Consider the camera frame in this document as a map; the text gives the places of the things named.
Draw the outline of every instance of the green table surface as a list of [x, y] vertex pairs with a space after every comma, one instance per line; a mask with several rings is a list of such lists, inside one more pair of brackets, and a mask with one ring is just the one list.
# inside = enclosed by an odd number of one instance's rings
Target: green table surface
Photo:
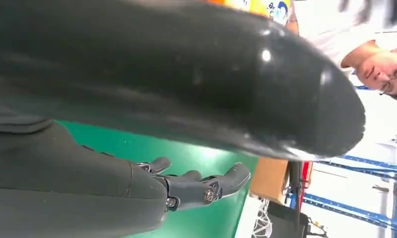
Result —
[[[166, 156], [172, 166], [165, 174], [181, 175], [198, 170], [204, 177], [224, 174], [237, 162], [252, 172], [257, 158], [185, 143], [156, 139], [101, 127], [62, 122], [82, 145], [134, 162], [149, 162]], [[129, 238], [232, 238], [234, 237], [249, 184], [237, 194], [210, 206], [170, 212], [157, 230]]]

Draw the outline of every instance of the man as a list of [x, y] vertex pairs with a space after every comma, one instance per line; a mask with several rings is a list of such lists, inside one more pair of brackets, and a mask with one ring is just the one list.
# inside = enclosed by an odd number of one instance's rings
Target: man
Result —
[[346, 74], [356, 69], [367, 87], [397, 99], [397, 49], [388, 51], [376, 45], [371, 29], [374, 21], [360, 24], [363, 1], [351, 1], [349, 10], [341, 13], [337, 11], [339, 3], [298, 1], [287, 28], [330, 57]]

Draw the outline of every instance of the white shirt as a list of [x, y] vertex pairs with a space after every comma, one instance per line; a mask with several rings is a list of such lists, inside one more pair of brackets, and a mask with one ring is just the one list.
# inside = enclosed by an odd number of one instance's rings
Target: white shirt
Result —
[[[374, 40], [371, 25], [358, 24], [362, 0], [350, 0], [346, 12], [339, 12], [340, 0], [295, 1], [299, 34], [341, 68], [345, 56], [360, 45]], [[352, 68], [341, 68], [350, 75]]]

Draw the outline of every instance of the cardboard box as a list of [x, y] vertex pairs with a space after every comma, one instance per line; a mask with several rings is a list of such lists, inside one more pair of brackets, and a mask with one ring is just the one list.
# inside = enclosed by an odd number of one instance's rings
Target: cardboard box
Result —
[[287, 160], [260, 158], [251, 182], [251, 193], [284, 205], [288, 186]]

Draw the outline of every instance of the eyeglasses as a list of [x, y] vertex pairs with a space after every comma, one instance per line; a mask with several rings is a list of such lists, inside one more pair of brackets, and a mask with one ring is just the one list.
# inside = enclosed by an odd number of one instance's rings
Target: eyeglasses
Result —
[[379, 93], [379, 95], [384, 95], [386, 93], [389, 92], [390, 88], [391, 88], [391, 81], [397, 79], [397, 69], [394, 70], [394, 72], [392, 73], [392, 75], [388, 75], [389, 81], [386, 82], [384, 84], [384, 86], [381, 88], [381, 92]]

